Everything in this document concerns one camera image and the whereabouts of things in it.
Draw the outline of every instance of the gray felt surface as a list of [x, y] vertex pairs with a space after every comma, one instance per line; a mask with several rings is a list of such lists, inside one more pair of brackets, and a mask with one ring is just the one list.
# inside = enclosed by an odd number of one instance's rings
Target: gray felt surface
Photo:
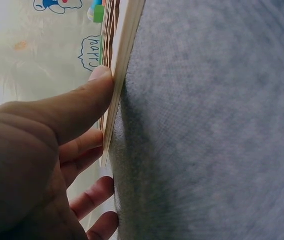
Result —
[[284, 0], [146, 0], [110, 159], [122, 240], [284, 240]]

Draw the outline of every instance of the cartoon character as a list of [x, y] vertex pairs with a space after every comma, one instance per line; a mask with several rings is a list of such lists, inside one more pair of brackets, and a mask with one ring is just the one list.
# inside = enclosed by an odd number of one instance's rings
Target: cartoon character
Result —
[[66, 9], [80, 9], [82, 5], [82, 0], [34, 0], [37, 11], [50, 9], [56, 14], [64, 14]]

